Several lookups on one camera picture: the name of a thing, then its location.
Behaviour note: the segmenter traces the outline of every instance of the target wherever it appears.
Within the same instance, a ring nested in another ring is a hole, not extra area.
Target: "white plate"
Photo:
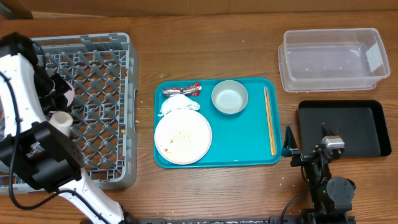
[[[155,129],[155,146],[167,161],[187,165],[201,159],[210,148],[211,127],[193,110],[175,110],[165,115]]]

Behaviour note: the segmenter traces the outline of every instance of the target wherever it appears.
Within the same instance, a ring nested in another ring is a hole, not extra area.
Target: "teal tray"
[[[197,162],[189,165],[176,165],[166,161],[157,151],[154,144],[156,163],[164,168],[193,167],[232,167],[275,164],[280,159],[282,136],[278,117],[275,88],[265,78],[237,78],[248,91],[249,101],[245,109],[234,115],[219,112],[211,102],[211,92],[224,80],[184,80],[169,81],[160,84],[155,91],[155,121],[154,130],[162,119],[158,116],[162,103],[167,99],[162,94],[163,88],[187,87],[195,82],[202,86],[200,96],[190,98],[200,104],[201,113],[210,123],[213,140],[207,154]],[[269,132],[264,96],[264,87],[268,87],[271,101],[272,123],[276,156],[271,155]]]

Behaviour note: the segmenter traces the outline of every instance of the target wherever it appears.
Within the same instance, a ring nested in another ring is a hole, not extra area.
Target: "black tray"
[[[343,156],[377,157],[392,152],[383,108],[375,100],[307,100],[298,106],[301,149],[312,151],[326,125],[345,142]]]

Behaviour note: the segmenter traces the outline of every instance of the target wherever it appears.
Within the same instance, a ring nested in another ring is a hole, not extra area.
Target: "table surface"
[[[278,215],[307,188],[290,158],[274,166],[163,169],[153,157],[155,88],[167,80],[266,77],[276,88],[281,129],[298,136],[296,109],[302,100],[378,100],[384,108],[392,146],[398,145],[398,13],[322,12],[227,16],[115,17],[4,21],[0,35],[18,31],[29,37],[126,32],[139,52],[137,181],[125,190],[108,190],[137,218],[263,218]],[[277,49],[287,30],[374,27],[383,39],[391,76],[370,91],[287,93],[282,89]],[[353,210],[358,223],[394,223],[398,218],[398,154],[341,159],[334,176],[356,183]],[[46,193],[18,195],[32,205]],[[62,198],[34,211],[21,211],[0,197],[1,223],[78,223],[85,216]],[[310,197],[287,214],[309,208]]]

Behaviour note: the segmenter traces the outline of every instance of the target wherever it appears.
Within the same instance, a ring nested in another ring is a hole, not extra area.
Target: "gray plastic crate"
[[[128,188],[136,181],[134,104],[138,54],[125,33],[33,38],[45,53],[47,73],[75,88],[71,138],[85,156],[85,169],[101,189]],[[0,184],[8,176],[0,175]],[[16,177],[15,193],[35,191]],[[7,192],[0,186],[0,194]]]

